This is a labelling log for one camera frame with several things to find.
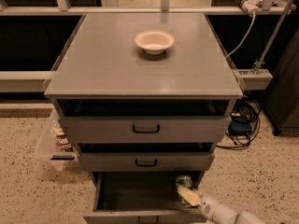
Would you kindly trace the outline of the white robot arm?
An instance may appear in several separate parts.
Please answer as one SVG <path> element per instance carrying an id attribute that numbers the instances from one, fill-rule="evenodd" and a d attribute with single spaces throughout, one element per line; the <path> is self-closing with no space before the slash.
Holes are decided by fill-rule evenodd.
<path id="1" fill-rule="evenodd" d="M 250 212 L 236 212 L 220 200 L 208 195 L 201 196 L 193 189 L 179 187 L 178 194 L 214 224 L 266 224 Z"/>

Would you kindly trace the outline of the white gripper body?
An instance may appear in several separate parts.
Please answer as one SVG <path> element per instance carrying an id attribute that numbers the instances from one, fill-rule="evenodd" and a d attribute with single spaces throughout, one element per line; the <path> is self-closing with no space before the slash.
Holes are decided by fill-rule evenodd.
<path id="1" fill-rule="evenodd" d="M 212 196 L 204 196 L 199 206 L 200 214 L 211 222 L 223 222 L 223 203 Z"/>

